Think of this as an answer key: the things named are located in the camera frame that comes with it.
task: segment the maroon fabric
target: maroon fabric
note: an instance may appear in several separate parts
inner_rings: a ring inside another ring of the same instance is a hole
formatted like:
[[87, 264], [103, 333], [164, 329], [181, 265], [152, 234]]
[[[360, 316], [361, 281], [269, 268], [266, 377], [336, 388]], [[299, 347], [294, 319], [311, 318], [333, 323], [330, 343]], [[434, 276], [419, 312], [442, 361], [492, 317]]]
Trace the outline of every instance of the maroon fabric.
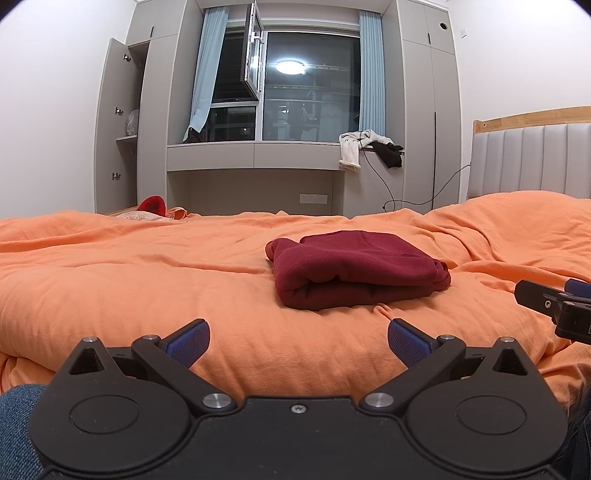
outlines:
[[415, 299], [447, 288], [447, 265], [390, 233], [340, 231], [265, 247], [281, 301], [301, 310]]
[[153, 197], [146, 198], [142, 203], [140, 203], [138, 206], [138, 211], [155, 213], [156, 215], [163, 217], [166, 215], [166, 205], [164, 204], [164, 199], [161, 196], [154, 195]]

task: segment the electrical outlet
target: electrical outlet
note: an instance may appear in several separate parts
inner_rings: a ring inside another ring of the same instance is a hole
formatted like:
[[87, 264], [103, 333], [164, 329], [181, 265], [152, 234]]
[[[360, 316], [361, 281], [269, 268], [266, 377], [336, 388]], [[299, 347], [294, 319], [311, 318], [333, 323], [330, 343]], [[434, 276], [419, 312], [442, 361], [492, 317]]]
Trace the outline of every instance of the electrical outlet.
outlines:
[[329, 202], [329, 196], [321, 193], [300, 193], [300, 203], [319, 203], [326, 205]]

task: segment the silver bolt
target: silver bolt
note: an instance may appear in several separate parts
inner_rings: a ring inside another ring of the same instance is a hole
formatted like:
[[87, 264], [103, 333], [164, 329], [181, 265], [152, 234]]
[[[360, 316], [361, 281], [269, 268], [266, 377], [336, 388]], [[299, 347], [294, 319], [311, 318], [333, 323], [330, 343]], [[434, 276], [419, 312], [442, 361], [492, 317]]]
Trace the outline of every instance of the silver bolt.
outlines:
[[373, 408], [385, 408], [394, 403], [394, 397], [384, 392], [374, 392], [365, 397], [365, 403]]
[[308, 410], [306, 406], [299, 403], [291, 406], [291, 411], [293, 413], [304, 413], [306, 410]]
[[226, 408], [232, 403], [232, 397], [225, 393], [210, 393], [203, 397], [203, 405], [209, 408]]

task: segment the bed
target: bed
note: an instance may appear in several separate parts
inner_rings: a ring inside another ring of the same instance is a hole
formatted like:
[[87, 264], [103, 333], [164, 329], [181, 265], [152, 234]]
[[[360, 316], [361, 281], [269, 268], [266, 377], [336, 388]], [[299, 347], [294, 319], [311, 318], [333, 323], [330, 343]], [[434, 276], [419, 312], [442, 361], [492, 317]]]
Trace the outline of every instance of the bed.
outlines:
[[[591, 281], [591, 177], [584, 176], [591, 171], [591, 108], [580, 112], [568, 123], [562, 116], [562, 124], [545, 116], [539, 125], [537, 114], [510, 126], [506, 119], [481, 122], [487, 130], [475, 132], [471, 199], [426, 215], [404, 209], [354, 219], [279, 212], [134, 222], [60, 212], [2, 220], [0, 390], [49, 382], [84, 336], [129, 345], [202, 317], [212, 340], [192, 368], [234, 397], [358, 399], [404, 370], [387, 344], [390, 319], [401, 317], [468, 345], [517, 338], [568, 412], [591, 379], [591, 346], [557, 338], [551, 320], [518, 306], [512, 292], [524, 278], [555, 288], [570, 277]], [[539, 143], [537, 157], [528, 153], [528, 128], [545, 133], [541, 156]], [[535, 187], [526, 174], [532, 158], [541, 161], [537, 188], [511, 192]], [[446, 262], [452, 285], [388, 305], [284, 307], [265, 244], [342, 229], [395, 233]]]

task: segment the curtain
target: curtain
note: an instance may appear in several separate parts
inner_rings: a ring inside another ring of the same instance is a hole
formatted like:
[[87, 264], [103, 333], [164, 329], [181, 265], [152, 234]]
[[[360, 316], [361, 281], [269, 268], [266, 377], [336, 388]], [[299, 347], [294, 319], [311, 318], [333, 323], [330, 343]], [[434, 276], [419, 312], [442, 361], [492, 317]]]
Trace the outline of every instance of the curtain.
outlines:
[[379, 13], [359, 10], [361, 41], [361, 108], [359, 130], [386, 134], [384, 39]]
[[[229, 11], [230, 7], [213, 7], [205, 10], [189, 120], [189, 127], [193, 127], [197, 132], [200, 132], [205, 125], [212, 105], [213, 87], [216, 83]], [[189, 127], [185, 132], [184, 140], [187, 139]]]

